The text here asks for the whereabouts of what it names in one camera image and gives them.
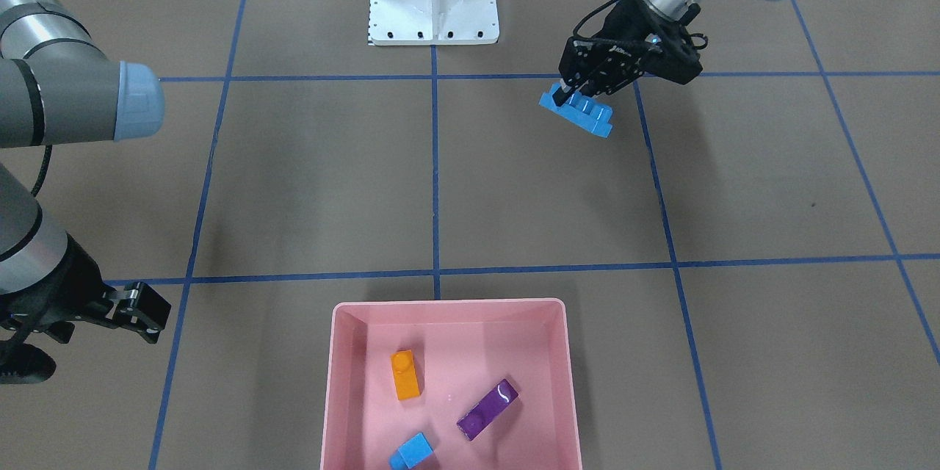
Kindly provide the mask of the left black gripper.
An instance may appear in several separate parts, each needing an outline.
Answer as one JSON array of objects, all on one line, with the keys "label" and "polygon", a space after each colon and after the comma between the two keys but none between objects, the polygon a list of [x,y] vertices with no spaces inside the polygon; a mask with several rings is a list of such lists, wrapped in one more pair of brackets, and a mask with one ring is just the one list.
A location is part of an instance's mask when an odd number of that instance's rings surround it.
[{"label": "left black gripper", "polygon": [[703,34],[690,34],[688,16],[672,21],[646,0],[609,0],[574,26],[571,51],[560,59],[562,106],[582,86],[584,96],[613,95],[646,74],[685,85],[703,71]]}]

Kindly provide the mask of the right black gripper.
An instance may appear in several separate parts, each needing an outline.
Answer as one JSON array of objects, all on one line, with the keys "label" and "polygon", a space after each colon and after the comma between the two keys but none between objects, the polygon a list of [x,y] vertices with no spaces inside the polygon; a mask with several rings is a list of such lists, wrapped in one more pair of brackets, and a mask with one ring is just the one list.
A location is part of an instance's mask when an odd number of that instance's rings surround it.
[{"label": "right black gripper", "polygon": [[[104,328],[113,323],[155,345],[167,327],[171,303],[147,283],[111,290],[84,248],[71,235],[67,241],[66,252],[50,275],[20,292],[2,295],[2,328],[68,343],[77,323]],[[114,314],[108,318],[111,304]]]}]

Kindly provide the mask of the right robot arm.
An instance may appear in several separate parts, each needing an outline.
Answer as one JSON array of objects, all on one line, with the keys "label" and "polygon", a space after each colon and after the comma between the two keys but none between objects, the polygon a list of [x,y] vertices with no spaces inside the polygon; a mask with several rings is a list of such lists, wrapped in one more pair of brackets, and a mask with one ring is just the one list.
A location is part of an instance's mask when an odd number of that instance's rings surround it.
[{"label": "right robot arm", "polygon": [[[2,0],[3,148],[144,138],[164,116],[154,72],[108,59],[58,0]],[[17,339],[44,333],[66,343],[74,322],[91,322],[153,344],[170,305],[144,283],[105,285],[73,236],[3,170],[2,310]]]}]

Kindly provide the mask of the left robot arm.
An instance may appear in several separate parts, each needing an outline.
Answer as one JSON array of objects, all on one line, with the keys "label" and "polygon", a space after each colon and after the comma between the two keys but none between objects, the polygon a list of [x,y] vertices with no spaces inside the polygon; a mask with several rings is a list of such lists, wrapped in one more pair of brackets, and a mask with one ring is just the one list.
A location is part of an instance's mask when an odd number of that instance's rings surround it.
[{"label": "left robot arm", "polygon": [[574,28],[550,101],[559,106],[574,94],[615,94],[645,74],[681,85],[691,82],[701,75],[701,51],[708,44],[704,35],[688,31],[702,1],[610,0],[595,8],[590,18],[603,15],[601,28],[593,35]]}]

